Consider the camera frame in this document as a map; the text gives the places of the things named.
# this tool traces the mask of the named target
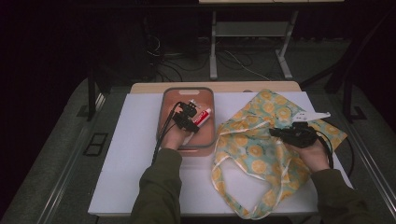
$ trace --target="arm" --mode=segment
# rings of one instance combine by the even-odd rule
[[[325,224],[375,223],[364,199],[345,183],[340,171],[330,169],[325,148],[319,140],[306,148],[285,146],[297,151],[311,170],[318,191],[318,211]]]
[[[178,198],[182,158],[177,149],[188,134],[177,126],[166,134],[157,160],[140,178],[140,191],[131,214],[132,223],[180,223]]]

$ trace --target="sleeve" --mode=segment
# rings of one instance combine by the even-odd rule
[[[180,223],[181,160],[177,151],[168,148],[159,151],[157,160],[140,178],[132,223]]]
[[[318,191],[318,211],[325,224],[376,223],[359,193],[344,181],[339,170],[312,174]]]

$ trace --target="gray carpet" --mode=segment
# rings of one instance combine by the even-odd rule
[[[227,52],[219,52],[218,81],[283,80],[274,50],[280,43],[272,39],[260,40],[260,45],[244,52],[235,52],[232,45],[224,40],[219,50],[229,48],[241,63],[248,69],[259,73],[253,74],[238,65]],[[335,63],[345,52],[348,42],[339,41],[292,41],[286,53],[286,59],[293,74],[293,80],[301,82]],[[210,81],[209,67],[206,60],[208,54],[202,53],[195,59],[173,59],[170,62],[182,76],[183,81]],[[169,79],[179,81],[179,76],[168,67],[158,68]],[[161,82],[163,77],[156,76],[153,81]],[[396,189],[395,133],[382,119],[358,88],[353,88],[353,105],[359,106],[367,119],[356,120],[348,124],[342,115],[342,92],[328,95],[323,91],[327,78],[309,86],[306,91],[317,111],[331,112],[329,122],[345,131],[356,131],[360,143],[352,142],[352,146],[363,144],[367,147],[378,165],[379,170],[388,180],[392,189]],[[115,87],[98,107],[94,119],[87,122],[86,118],[78,117],[82,106],[87,104],[87,83],[82,82],[70,97],[64,113],[52,131],[46,145],[31,172],[23,182],[17,196],[7,210],[1,223],[128,223],[127,217],[95,217],[87,213],[92,193],[100,174],[106,150],[117,125],[117,120],[125,95],[130,87]],[[108,133],[104,150],[99,157],[83,156],[82,152],[94,133]],[[359,189],[378,220],[378,223],[396,223],[389,211],[370,172],[362,162],[360,153],[355,150],[355,166],[350,180]],[[345,141],[338,149],[337,155],[346,171],[351,165],[350,147]],[[293,223],[301,223],[305,217],[290,217]],[[318,223],[320,218],[313,216],[305,223]]]

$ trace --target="lemon print fabric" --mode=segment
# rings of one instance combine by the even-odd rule
[[[294,151],[288,151],[281,141],[269,134],[270,128],[287,128],[292,117],[303,111],[282,95],[269,90],[259,92],[229,120],[220,124],[212,183],[224,201],[244,219],[260,219],[271,214],[282,200],[288,198],[309,178],[309,169]],[[318,119],[308,125],[329,138],[336,149],[347,135],[329,123]],[[233,160],[247,175],[271,184],[271,189],[252,211],[248,211],[227,193],[221,163]]]

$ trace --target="brown tray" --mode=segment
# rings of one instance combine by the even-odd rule
[[[182,156],[207,156],[215,148],[216,125],[215,125],[215,102],[213,91],[206,87],[194,88],[170,88],[163,93],[163,103],[157,127],[157,139],[166,118],[177,102],[188,103],[194,100],[198,105],[195,120],[199,114],[210,108],[212,110],[210,118],[201,126],[198,133],[195,133],[189,143],[178,150]]]

